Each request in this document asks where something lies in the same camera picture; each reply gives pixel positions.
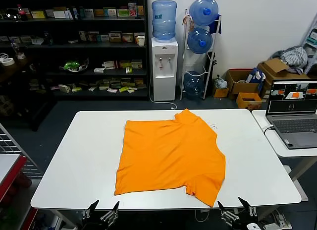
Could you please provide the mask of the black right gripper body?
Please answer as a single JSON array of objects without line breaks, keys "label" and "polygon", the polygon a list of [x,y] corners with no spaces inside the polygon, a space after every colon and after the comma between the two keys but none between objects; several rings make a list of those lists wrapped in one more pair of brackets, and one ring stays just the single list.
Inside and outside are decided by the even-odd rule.
[{"label": "black right gripper body", "polygon": [[258,230],[258,216],[240,216],[240,220],[232,223],[233,230]]}]

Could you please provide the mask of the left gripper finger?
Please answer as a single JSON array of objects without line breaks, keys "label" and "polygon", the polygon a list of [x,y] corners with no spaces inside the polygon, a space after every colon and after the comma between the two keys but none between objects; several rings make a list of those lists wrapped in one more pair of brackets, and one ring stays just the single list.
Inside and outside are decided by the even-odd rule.
[{"label": "left gripper finger", "polygon": [[118,207],[119,207],[119,201],[115,204],[113,209],[109,212],[107,212],[105,215],[100,217],[100,220],[102,221],[112,221],[117,217],[117,212],[118,212]]},{"label": "left gripper finger", "polygon": [[90,216],[94,213],[97,205],[99,203],[99,200],[96,200],[94,203],[92,203],[87,209],[83,211],[83,219],[88,219]]}]

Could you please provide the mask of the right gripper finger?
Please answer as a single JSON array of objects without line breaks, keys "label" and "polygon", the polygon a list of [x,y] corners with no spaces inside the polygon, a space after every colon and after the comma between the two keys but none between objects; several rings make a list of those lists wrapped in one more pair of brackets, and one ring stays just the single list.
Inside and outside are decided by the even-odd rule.
[{"label": "right gripper finger", "polygon": [[257,211],[254,206],[251,206],[246,200],[238,197],[238,200],[243,205],[244,209],[249,213],[250,216],[257,216]]},{"label": "right gripper finger", "polygon": [[217,201],[219,209],[220,209],[220,216],[223,220],[226,222],[236,222],[237,220],[240,220],[238,215],[235,215],[234,213],[228,211],[220,201]]}]

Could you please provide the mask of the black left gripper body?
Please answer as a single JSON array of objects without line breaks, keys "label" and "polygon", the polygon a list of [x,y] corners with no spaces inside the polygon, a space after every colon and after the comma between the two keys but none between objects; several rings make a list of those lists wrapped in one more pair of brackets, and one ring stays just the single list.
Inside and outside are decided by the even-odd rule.
[{"label": "black left gripper body", "polygon": [[83,221],[84,230],[110,230],[117,220],[111,221]]}]

